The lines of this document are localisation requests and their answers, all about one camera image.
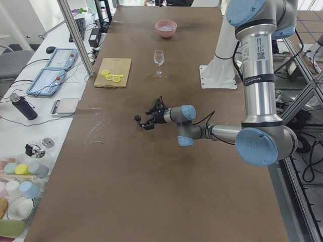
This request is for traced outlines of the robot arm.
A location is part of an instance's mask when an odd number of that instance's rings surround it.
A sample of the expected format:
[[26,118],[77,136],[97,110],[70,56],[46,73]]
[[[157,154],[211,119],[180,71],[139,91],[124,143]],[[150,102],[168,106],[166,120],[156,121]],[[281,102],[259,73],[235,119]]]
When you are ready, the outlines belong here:
[[200,78],[216,88],[228,88],[234,83],[230,60],[236,47],[242,48],[246,117],[241,126],[194,124],[192,105],[166,107],[158,98],[141,127],[152,130],[155,124],[175,123],[180,146],[191,146],[198,139],[219,140],[234,145],[246,162],[257,166],[290,156],[298,141],[276,112],[272,41],[295,32],[297,5],[297,1],[228,2],[214,59],[201,66]]

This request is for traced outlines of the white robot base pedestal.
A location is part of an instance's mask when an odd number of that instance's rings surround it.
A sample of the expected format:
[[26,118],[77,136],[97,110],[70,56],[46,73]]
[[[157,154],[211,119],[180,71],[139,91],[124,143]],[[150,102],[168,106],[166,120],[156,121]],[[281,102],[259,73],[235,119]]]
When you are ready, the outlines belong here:
[[237,88],[232,61],[237,42],[235,28],[229,24],[226,16],[223,16],[214,58],[207,66],[201,65],[199,67],[203,89]]

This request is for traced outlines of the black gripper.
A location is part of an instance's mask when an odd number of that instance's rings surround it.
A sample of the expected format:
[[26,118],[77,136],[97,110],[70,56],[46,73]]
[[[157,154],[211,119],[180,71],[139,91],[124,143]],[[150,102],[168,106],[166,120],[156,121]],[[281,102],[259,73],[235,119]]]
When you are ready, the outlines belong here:
[[161,99],[155,99],[150,110],[146,112],[146,115],[151,115],[153,117],[153,122],[147,121],[141,124],[141,127],[148,131],[154,129],[154,124],[166,123],[164,119],[164,112],[166,110],[167,106],[164,104],[164,102]]

